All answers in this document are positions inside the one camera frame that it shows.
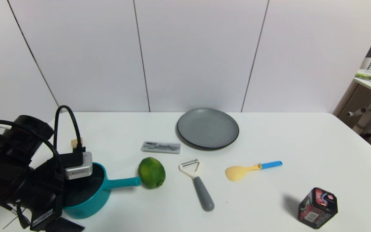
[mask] panel seam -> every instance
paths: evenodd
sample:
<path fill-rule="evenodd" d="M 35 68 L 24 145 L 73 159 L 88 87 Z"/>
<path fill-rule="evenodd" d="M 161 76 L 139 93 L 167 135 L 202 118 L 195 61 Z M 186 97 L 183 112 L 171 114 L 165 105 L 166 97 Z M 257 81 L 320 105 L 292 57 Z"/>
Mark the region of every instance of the panel seam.
<path fill-rule="evenodd" d="M 243 105 L 241 106 L 241 112 L 243 112 L 244 103 L 245 103 L 246 97 L 247 97 L 247 91 L 249 90 L 249 85 L 250 85 L 250 80 L 252 78 L 252 72 L 253 72 L 254 62 L 256 61 L 257 51 L 259 50 L 260 39 L 262 38 L 262 31 L 263 31 L 263 27 L 264 27 L 265 17 L 267 15 L 267 10 L 268 10 L 269 3 L 270 3 L 270 0 L 267 1 L 267 6 L 265 7 L 264 18 L 263 18 L 263 22 L 262 22 L 262 29 L 260 30 L 259 41 L 257 42 L 256 51 L 254 53 L 252 69 L 250 70 L 249 81 L 247 82 L 247 88 L 246 88 L 246 93 L 244 94 Z"/>
<path fill-rule="evenodd" d="M 137 19 L 137 10 L 136 10 L 136 8 L 135 8 L 135 0 L 133 0 L 133 4 L 134 4 L 135 22 L 136 22 L 136 24 L 137 24 L 138 43 L 140 44 L 141 63 L 143 64 L 144 82 L 145 82 L 145 84 L 146 84 L 146 94 L 147 94 L 147 102 L 148 102 L 148 111 L 151 112 L 151 107 L 150 107 L 150 98 L 148 97 L 148 88 L 147 88 L 146 69 L 145 69 L 145 67 L 144 67 L 143 49 L 141 48 L 140 29 L 138 29 L 138 19 Z"/>
<path fill-rule="evenodd" d="M 16 22 L 16 24 L 18 25 L 19 31 L 20 31 L 21 34 L 22 34 L 22 38 L 24 38 L 25 44 L 27 44 L 28 50 L 30 51 L 31 56 L 32 56 L 32 58 L 34 59 L 34 62 L 35 62 L 35 64 L 37 65 L 37 68 L 38 68 L 38 70 L 40 71 L 40 74 L 41 74 L 41 76 L 43 77 L 44 82 L 45 82 L 45 84 L 47 85 L 47 88 L 48 88 L 48 90 L 50 91 L 50 93 L 51 93 L 51 95 L 52 95 L 52 98 L 53 98 L 54 101 L 55 101 L 55 104 L 57 104 L 57 107 L 59 107 L 58 101 L 57 101 L 56 98 L 54 97 L 54 94 L 52 93 L 51 88 L 50 88 L 50 86 L 48 85 L 47 80 L 45 79 L 45 77 L 44 77 L 44 75 L 43 75 L 43 72 L 41 71 L 40 66 L 39 66 L 38 63 L 37 63 L 37 60 L 35 59 L 35 56 L 34 56 L 34 54 L 33 54 L 32 51 L 31 51 L 31 48 L 30 48 L 30 46 L 29 46 L 29 44 L 28 44 L 28 42 L 27 42 L 27 39 L 25 38 L 24 33 L 22 32 L 22 29 L 21 29 L 21 27 L 19 26 L 18 20 L 16 19 L 16 16 L 15 16 L 14 11 L 13 11 L 13 9 L 12 9 L 11 3 L 9 2 L 9 0 L 6 0 L 6 1 L 8 2 L 9 8 L 11 9 L 12 15 L 14 16 L 15 22 Z"/>

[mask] blue handle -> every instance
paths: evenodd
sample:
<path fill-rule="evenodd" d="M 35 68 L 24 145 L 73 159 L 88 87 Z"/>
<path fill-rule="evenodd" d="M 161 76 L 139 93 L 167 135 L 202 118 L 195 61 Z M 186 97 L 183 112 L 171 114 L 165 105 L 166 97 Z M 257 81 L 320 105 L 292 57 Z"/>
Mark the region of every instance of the blue handle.
<path fill-rule="evenodd" d="M 137 177 L 127 178 L 127 179 L 105 179 L 102 189 L 116 189 L 116 188 L 124 188 L 124 187 L 133 187 L 133 186 L 140 186 L 141 179 Z"/>
<path fill-rule="evenodd" d="M 277 167 L 277 166 L 281 166 L 281 165 L 283 165 L 283 162 L 281 162 L 281 161 L 274 161 L 274 162 L 270 162 L 270 163 L 262 163 L 262 169 L 268 169 L 268 168 Z"/>

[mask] spoon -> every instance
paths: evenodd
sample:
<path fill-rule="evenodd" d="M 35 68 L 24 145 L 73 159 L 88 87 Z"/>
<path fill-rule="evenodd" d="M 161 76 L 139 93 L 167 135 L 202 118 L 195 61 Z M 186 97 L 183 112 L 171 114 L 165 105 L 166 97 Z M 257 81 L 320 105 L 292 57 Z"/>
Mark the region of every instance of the spoon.
<path fill-rule="evenodd" d="M 283 165 L 283 162 L 275 161 L 271 163 L 259 163 L 251 167 L 233 166 L 225 170 L 225 176 L 227 176 L 227 178 L 231 181 L 237 181 L 243 178 L 249 171 L 268 169 L 281 165 Z"/>

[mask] gray handle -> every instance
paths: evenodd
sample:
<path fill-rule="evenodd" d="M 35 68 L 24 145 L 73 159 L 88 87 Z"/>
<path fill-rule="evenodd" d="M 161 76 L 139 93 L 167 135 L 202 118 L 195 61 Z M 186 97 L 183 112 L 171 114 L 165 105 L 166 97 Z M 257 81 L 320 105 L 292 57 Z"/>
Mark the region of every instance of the gray handle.
<path fill-rule="evenodd" d="M 198 198 L 200 199 L 201 206 L 205 211 L 211 211 L 214 209 L 214 202 L 210 197 L 207 188 L 204 186 L 201 178 L 197 176 L 193 179 L 195 190 L 197 191 Z"/>

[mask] barcode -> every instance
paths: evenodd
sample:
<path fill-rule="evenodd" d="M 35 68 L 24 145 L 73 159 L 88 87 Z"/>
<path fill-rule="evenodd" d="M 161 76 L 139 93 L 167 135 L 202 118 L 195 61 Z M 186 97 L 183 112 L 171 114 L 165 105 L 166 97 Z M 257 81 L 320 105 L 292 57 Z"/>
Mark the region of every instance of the barcode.
<path fill-rule="evenodd" d="M 51 216 L 52 215 L 52 210 L 53 209 L 49 210 L 47 213 L 44 213 L 39 218 L 35 219 L 35 221 L 32 223 L 32 226 L 38 225 L 38 223 L 42 222 L 43 220 L 47 219 L 47 217 Z"/>
<path fill-rule="evenodd" d="M 308 220 L 308 221 L 310 221 L 310 222 L 313 222 L 313 221 L 314 221 L 318 216 L 319 216 L 319 215 L 318 215 L 317 213 L 310 212 L 310 213 L 308 213 L 308 214 L 304 217 L 304 219 L 305 219 L 305 220 Z"/>

